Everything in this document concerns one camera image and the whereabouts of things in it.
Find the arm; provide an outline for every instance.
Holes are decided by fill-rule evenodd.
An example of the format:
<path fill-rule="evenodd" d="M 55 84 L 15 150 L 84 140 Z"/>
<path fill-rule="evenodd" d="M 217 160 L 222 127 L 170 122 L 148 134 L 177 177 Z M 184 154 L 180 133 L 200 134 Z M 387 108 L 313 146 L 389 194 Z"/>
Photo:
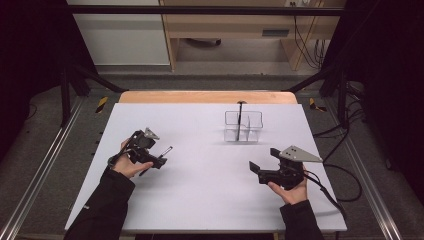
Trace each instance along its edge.
<path fill-rule="evenodd" d="M 133 164 L 126 154 L 119 157 L 115 166 L 105 171 L 64 239 L 119 239 L 127 216 L 128 200 L 135 187 L 130 178 L 152 165 L 151 162 Z"/>
<path fill-rule="evenodd" d="M 286 240 L 324 240 L 308 200 L 306 178 L 289 191 L 273 182 L 269 182 L 268 186 L 286 204 L 280 208 L 286 224 Z"/>

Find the silver bracket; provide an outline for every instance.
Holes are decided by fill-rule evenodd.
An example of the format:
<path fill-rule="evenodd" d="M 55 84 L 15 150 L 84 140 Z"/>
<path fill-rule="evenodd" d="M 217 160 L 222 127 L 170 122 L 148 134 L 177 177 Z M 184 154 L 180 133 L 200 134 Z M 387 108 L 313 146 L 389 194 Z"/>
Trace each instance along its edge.
<path fill-rule="evenodd" d="M 279 154 L 280 157 L 292 160 L 293 162 L 317 162 L 322 163 L 322 158 L 317 157 L 307 151 L 300 149 L 294 145 L 283 150 Z"/>
<path fill-rule="evenodd" d="M 146 138 L 159 140 L 159 136 L 152 132 L 152 130 L 150 130 L 148 127 L 146 127 L 146 130 L 144 130 L 144 136 Z"/>

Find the black jacket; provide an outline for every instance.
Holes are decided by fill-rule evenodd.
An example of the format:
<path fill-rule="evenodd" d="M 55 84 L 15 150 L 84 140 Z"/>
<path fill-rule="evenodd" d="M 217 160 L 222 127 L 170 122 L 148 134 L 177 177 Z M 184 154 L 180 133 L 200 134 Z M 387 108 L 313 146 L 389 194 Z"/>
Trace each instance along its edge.
<path fill-rule="evenodd" d="M 65 240 L 117 240 L 127 216 L 128 199 L 134 183 L 121 173 L 106 172 L 77 218 Z M 322 240 L 308 200 L 280 208 L 286 223 L 286 240 Z"/>

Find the yellow and black tape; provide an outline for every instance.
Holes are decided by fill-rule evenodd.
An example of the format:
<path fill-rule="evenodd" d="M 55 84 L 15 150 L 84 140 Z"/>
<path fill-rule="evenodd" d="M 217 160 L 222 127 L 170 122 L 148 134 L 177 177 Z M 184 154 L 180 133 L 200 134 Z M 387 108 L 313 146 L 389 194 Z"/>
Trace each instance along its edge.
<path fill-rule="evenodd" d="M 315 105 L 315 100 L 313 98 L 309 98 L 309 108 L 312 109 L 312 110 L 327 112 L 326 107 L 317 107 L 317 105 Z"/>
<path fill-rule="evenodd" d="M 101 113 L 107 102 L 107 97 L 102 97 L 97 106 L 96 113 Z"/>

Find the white wall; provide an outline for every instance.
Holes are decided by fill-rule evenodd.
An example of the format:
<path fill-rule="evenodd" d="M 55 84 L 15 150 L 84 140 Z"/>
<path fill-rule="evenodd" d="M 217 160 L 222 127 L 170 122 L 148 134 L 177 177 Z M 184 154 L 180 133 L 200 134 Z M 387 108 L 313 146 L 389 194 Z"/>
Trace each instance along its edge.
<path fill-rule="evenodd" d="M 70 5 L 159 5 L 157 0 L 67 0 Z M 96 65 L 169 65 L 160 15 L 75 14 Z"/>

